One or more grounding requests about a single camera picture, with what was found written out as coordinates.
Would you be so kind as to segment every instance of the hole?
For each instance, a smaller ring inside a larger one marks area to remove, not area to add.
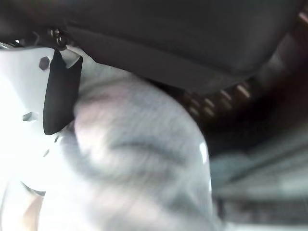
[[[50,67],[50,59],[47,56],[41,58],[38,66],[43,71],[48,70]]]
[[[37,112],[29,112],[25,115],[23,115],[23,121],[25,122],[32,122],[36,121],[39,117],[39,114]]]

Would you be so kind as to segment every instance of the dark upholstery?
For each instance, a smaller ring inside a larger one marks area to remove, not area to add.
[[[302,0],[6,0],[97,62],[197,91],[253,75]]]

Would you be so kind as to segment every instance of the gray fabric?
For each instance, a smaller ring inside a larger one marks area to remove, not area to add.
[[[188,113],[82,55],[76,120],[51,151],[39,230],[219,230],[205,140]]]

